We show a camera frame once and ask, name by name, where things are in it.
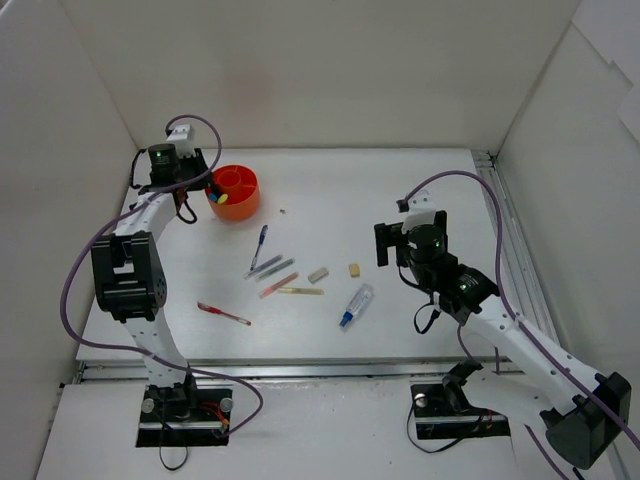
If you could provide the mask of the clear glue bottle blue cap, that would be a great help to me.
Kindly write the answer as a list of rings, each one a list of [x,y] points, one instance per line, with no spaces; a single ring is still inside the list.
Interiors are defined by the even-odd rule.
[[[356,319],[369,305],[373,298],[373,287],[369,284],[362,284],[358,291],[349,301],[339,322],[339,327],[345,329]]]

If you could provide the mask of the blue ballpoint pen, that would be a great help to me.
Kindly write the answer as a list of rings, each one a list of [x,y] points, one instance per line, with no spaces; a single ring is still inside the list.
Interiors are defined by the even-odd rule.
[[[268,228],[269,228],[268,225],[265,224],[265,225],[262,226],[262,228],[260,230],[260,234],[259,234],[259,238],[258,238],[258,244],[257,244],[255,253],[254,253],[253,257],[252,257],[251,264],[250,264],[250,271],[251,272],[254,271],[254,269],[257,266],[259,255],[260,255],[261,249],[263,247],[263,244],[264,244],[267,232],[268,232]]]

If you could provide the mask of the yellow slim highlighter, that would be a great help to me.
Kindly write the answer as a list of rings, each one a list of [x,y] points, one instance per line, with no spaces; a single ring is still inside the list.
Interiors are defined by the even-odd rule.
[[[277,293],[289,295],[324,295],[324,290],[319,288],[306,287],[281,287],[277,289]]]

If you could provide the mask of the red gel pen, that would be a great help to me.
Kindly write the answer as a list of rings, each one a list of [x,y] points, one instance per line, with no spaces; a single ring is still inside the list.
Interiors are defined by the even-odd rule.
[[[203,312],[207,312],[207,313],[210,313],[212,315],[217,315],[217,316],[220,316],[220,317],[224,317],[226,319],[229,319],[231,321],[234,321],[236,323],[239,323],[239,324],[247,326],[247,327],[250,327],[252,325],[252,322],[250,320],[247,320],[247,319],[245,319],[243,317],[240,317],[240,316],[225,312],[223,310],[220,310],[220,309],[218,309],[216,307],[207,305],[207,304],[202,303],[202,302],[198,302],[197,303],[197,308],[199,310],[203,311]]]

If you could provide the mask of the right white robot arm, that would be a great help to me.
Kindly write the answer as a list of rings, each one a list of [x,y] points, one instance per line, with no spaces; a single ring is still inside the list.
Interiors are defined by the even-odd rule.
[[[545,336],[521,315],[509,315],[499,287],[448,251],[447,215],[431,223],[374,227],[377,263],[408,268],[413,287],[433,306],[489,341],[524,372],[522,385],[484,372],[472,361],[456,365],[443,381],[445,405],[495,410],[544,433],[553,450],[580,470],[590,469],[628,425],[632,386],[617,372],[604,375]]]

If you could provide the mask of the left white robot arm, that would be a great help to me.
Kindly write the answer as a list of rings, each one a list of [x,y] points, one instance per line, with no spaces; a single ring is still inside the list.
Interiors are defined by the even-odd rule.
[[[164,314],[168,285],[156,241],[187,206],[188,192],[209,186],[210,174],[199,148],[163,143],[147,153],[150,182],[113,232],[91,247],[94,287],[100,309],[125,327],[141,351],[149,378],[144,400],[152,412],[185,421],[198,411],[200,395]]]

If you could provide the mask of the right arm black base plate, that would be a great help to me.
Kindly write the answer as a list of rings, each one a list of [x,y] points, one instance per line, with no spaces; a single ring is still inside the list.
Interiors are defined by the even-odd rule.
[[[408,434],[412,440],[445,442],[442,447],[431,449],[432,453],[451,449],[464,440],[511,435],[504,415],[473,406],[462,392],[460,373],[469,372],[466,365],[456,366],[438,380],[410,386]]]

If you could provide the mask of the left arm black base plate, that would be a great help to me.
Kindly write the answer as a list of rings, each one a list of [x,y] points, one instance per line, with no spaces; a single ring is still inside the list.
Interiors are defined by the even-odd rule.
[[[147,388],[135,447],[226,446],[232,408],[231,388],[199,388],[194,401],[169,400]]]

